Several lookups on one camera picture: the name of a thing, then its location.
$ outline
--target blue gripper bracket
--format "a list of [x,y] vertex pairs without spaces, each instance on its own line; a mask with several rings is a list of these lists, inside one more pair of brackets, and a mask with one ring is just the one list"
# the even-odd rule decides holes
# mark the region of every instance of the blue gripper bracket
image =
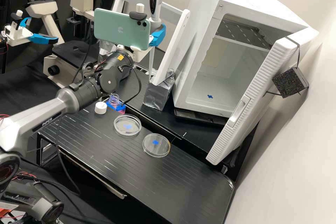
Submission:
[[[20,26],[26,27],[27,25],[29,25],[31,19],[32,19],[31,17],[24,18],[21,21]],[[35,44],[56,44],[58,42],[58,37],[50,37],[45,34],[37,34],[37,33],[34,33],[27,39]]]
[[166,35],[166,26],[165,24],[162,24],[156,31],[154,31],[151,34],[154,38],[151,43],[149,43],[150,46],[158,46],[161,44],[162,40],[164,39]]

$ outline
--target black knob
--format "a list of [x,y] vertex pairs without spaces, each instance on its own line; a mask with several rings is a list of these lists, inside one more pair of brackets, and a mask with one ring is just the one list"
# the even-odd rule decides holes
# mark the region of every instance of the black knob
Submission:
[[59,74],[60,72],[60,68],[56,65],[53,65],[51,67],[48,67],[48,73],[53,76],[53,75],[56,75],[56,74]]

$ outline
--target green smartphone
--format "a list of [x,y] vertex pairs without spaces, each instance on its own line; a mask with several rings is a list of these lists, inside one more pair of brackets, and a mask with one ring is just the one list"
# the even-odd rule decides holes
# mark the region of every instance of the green smartphone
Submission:
[[147,19],[134,20],[124,13],[97,8],[94,10],[94,36],[124,46],[146,50],[151,24]]

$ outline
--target blue vial holder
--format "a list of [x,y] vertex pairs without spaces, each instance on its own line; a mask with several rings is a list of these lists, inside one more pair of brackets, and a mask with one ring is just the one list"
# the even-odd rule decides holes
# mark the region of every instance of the blue vial holder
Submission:
[[122,110],[126,110],[126,105],[125,104],[121,104],[119,103],[119,105],[117,107],[112,106],[109,101],[106,101],[106,104],[108,107],[110,107],[111,109],[115,110],[115,111],[122,111]]

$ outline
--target black foam block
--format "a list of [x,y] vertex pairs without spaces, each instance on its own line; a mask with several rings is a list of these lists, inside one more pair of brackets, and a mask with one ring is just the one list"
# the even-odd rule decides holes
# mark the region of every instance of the black foam block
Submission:
[[290,68],[272,79],[283,98],[296,94],[309,86],[299,68]]

